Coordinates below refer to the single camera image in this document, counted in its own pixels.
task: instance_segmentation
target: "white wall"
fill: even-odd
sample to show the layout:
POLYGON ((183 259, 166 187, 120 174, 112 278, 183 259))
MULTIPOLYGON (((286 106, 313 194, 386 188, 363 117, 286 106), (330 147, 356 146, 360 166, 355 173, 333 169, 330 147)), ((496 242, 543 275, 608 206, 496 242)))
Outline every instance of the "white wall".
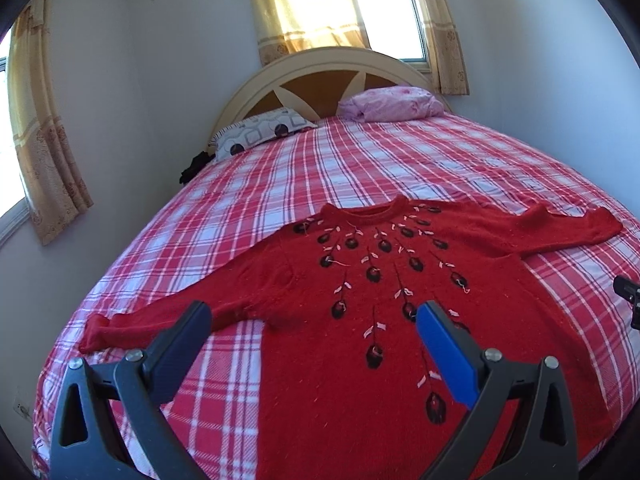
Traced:
POLYGON ((50 65, 58 108, 95 205, 51 245, 25 224, 0 248, 0 424, 30 460, 33 405, 56 337, 108 266, 170 196, 154 152, 126 0, 54 0, 50 65))
POLYGON ((250 0, 127 1, 140 84, 177 190, 223 106, 260 68, 250 0))
MULTIPOLYGON (((496 91, 498 115, 484 122, 571 165, 640 217, 640 68, 597 0, 449 2, 474 98, 496 91)), ((480 110, 469 116, 482 122, 480 110)))

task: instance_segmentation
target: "blue gripper pad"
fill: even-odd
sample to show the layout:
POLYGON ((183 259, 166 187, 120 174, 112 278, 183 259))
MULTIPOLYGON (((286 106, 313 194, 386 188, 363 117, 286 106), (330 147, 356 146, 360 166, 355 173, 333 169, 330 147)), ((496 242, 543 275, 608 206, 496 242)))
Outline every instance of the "blue gripper pad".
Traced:
POLYGON ((415 324, 451 395, 471 410, 480 396, 475 368, 426 303, 418 307, 415 324))

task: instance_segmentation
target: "window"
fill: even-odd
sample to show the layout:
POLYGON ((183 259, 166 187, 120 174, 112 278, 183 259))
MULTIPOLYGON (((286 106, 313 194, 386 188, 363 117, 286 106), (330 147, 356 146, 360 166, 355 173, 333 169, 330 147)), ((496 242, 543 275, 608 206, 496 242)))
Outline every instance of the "window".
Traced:
POLYGON ((428 68, 424 31, 415 0, 358 0, 371 48, 428 68))
POLYGON ((0 42, 0 244, 27 218, 20 167, 15 156, 6 90, 8 32, 0 42))

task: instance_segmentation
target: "yellow curtain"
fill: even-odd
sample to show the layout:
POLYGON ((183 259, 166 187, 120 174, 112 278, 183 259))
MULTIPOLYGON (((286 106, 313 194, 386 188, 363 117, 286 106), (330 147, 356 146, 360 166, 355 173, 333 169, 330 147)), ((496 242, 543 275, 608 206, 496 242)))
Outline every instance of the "yellow curtain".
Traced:
POLYGON ((460 38, 447 0, 418 0, 429 51, 434 90, 444 95, 469 95, 460 38))
POLYGON ((6 75, 9 112, 31 219, 43 245, 93 205, 51 92, 51 0, 31 0, 14 23, 6 75))
POLYGON ((369 48, 357 0, 252 0, 262 65, 320 46, 369 48))

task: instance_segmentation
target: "red and white plaid sheet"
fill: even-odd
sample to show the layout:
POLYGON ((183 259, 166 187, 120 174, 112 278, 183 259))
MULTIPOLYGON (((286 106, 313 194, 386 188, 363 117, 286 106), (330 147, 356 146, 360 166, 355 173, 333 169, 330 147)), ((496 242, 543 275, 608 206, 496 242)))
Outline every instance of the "red and white plaid sheet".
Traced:
MULTIPOLYGON (((616 274, 639 279, 638 221, 564 164, 469 120, 447 115, 356 124, 329 118, 316 130, 211 164, 111 266, 62 331, 40 375, 36 469, 47 475, 65 367, 79 354, 77 342, 90 313, 111 317, 177 292, 326 202, 372 205, 399 192, 491 202, 513 213, 539 202, 570 215, 604 206, 622 221, 623 233, 604 244, 527 259, 587 345, 610 414, 619 424, 639 397, 640 336, 629 329, 630 307, 614 294, 612 280, 616 274)), ((212 479, 255 477, 261 332, 261 322, 249 321, 210 336, 174 402, 162 410, 212 479)), ((88 360, 122 355, 113 349, 88 360)), ((114 405, 136 465, 153 475, 126 416, 114 405)))

